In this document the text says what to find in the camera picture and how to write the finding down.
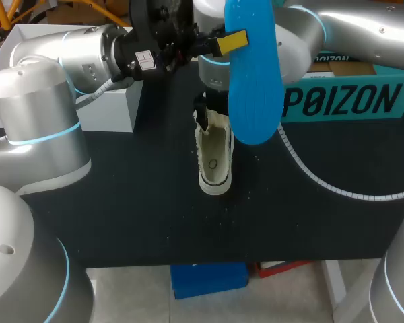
black table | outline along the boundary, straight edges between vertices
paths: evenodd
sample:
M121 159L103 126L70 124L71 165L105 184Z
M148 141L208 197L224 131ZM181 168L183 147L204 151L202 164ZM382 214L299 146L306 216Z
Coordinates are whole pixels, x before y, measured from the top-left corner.
M325 190L298 168L278 134L259 146L237 142L230 191L205 195L192 107L201 90L194 64L167 82L146 83L133 134L85 132L90 173L66 188L24 196L82 265L384 254L404 218L404 200L355 201ZM302 160L330 184L361 194L404 191L404 117L284 128Z

silver robotic arm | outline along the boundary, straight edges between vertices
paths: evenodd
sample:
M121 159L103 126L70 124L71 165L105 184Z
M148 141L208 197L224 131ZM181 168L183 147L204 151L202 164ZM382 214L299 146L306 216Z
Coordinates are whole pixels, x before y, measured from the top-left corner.
M194 56L203 83L228 90L229 58L217 43L226 35L219 28L225 0L194 0L193 14L179 20L164 8L156 15L148 3L131 2L129 33L105 25L33 38L14 48L11 67L0 71L0 117L8 139L0 142L0 185L27 194L87 174L90 158L73 91L92 93L107 82L111 88L128 76L163 77ZM274 12L284 84L298 81L323 49L404 69L404 5L289 0Z

blue shoe insole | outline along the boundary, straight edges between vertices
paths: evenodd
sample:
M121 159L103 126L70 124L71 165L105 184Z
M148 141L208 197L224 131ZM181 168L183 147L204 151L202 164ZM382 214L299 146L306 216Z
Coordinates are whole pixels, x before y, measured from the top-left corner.
M239 141L257 145L275 133L284 104L271 0L226 0L224 21L249 42L230 53L230 124Z

sneaker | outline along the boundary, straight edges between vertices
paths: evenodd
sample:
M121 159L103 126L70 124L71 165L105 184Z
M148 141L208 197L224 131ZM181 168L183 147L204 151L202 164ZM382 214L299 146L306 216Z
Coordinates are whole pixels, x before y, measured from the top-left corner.
M222 195L232 184L235 137L228 116L210 110L206 106L203 109L203 112L196 109L193 114L196 120L199 185L208 195Z

blue container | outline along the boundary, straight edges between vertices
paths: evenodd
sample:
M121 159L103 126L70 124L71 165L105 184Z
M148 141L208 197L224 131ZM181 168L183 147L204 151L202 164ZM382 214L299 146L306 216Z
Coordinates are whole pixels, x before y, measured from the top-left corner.
M285 86L282 122L401 118L404 71L374 65L376 75L301 79Z
M244 263L172 265L170 278L175 299L183 299L246 287L248 271Z

